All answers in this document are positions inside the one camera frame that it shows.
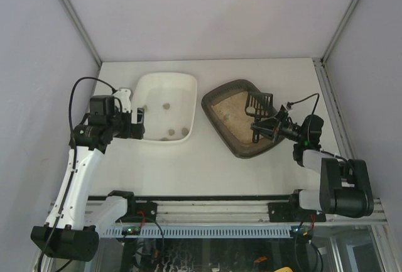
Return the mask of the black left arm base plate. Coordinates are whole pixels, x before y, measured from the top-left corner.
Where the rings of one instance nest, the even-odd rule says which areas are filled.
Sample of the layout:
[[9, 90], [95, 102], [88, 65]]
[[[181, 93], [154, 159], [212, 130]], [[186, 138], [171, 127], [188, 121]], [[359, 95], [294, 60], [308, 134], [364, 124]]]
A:
[[116, 221], [121, 222], [141, 222], [142, 220], [148, 221], [156, 220], [158, 213], [158, 204], [156, 202], [145, 201], [128, 204], [127, 212], [119, 217]]

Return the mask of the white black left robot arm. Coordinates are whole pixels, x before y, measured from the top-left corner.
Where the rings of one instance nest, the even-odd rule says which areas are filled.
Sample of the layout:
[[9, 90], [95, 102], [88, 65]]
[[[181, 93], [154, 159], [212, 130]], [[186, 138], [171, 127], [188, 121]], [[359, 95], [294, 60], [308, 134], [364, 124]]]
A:
[[101, 235], [134, 208], [132, 192], [114, 190], [89, 215], [85, 213], [95, 174], [112, 140], [144, 136], [144, 111], [134, 112], [131, 98], [127, 88], [90, 98], [89, 112], [72, 131], [67, 169], [54, 206], [44, 225], [31, 232], [42, 256], [89, 262]]

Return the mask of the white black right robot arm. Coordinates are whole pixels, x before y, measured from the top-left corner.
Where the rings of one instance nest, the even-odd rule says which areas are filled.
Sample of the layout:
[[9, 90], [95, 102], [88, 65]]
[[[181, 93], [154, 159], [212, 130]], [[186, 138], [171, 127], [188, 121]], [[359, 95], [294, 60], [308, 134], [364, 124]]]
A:
[[293, 141], [293, 160], [320, 176], [316, 190], [296, 190], [291, 203], [298, 210], [335, 214], [349, 218], [370, 216], [374, 198], [363, 160], [348, 160], [324, 151], [320, 144], [324, 121], [311, 114], [299, 125], [293, 122], [284, 108], [262, 121], [254, 121], [251, 129], [272, 141], [286, 138]]

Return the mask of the black slotted litter scoop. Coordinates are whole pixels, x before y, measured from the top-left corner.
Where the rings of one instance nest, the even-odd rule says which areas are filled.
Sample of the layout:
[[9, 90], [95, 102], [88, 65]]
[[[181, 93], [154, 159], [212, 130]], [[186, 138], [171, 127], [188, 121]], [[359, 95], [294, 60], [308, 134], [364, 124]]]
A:
[[[255, 111], [249, 111], [247, 108], [251, 106], [255, 108]], [[261, 121], [271, 117], [273, 113], [273, 94], [264, 92], [252, 92], [247, 93], [247, 99], [244, 111], [247, 116], [253, 117], [254, 121]], [[259, 131], [253, 131], [252, 142], [259, 142]]]

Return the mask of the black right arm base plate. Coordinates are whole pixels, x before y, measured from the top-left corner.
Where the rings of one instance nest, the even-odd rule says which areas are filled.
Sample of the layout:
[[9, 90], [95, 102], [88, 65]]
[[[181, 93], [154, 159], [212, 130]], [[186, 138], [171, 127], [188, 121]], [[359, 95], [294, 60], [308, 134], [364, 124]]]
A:
[[318, 214], [314, 210], [301, 209], [292, 206], [289, 202], [270, 202], [268, 204], [268, 214], [270, 222], [307, 222], [312, 221], [314, 216], [316, 222], [325, 222], [325, 214]]

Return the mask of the brown plastic litter box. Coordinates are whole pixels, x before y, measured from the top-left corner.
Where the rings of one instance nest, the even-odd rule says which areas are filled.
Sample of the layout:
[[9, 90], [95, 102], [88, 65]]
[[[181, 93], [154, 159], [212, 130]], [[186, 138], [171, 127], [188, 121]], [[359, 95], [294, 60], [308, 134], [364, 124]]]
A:
[[[202, 109], [217, 134], [233, 155], [242, 159], [265, 153], [284, 140], [279, 138], [273, 142], [260, 136], [258, 143], [252, 142], [251, 123], [254, 118], [244, 111], [249, 91], [259, 92], [259, 89], [246, 79], [237, 79], [206, 93], [201, 101]], [[225, 114], [230, 115], [228, 120], [224, 120]]]

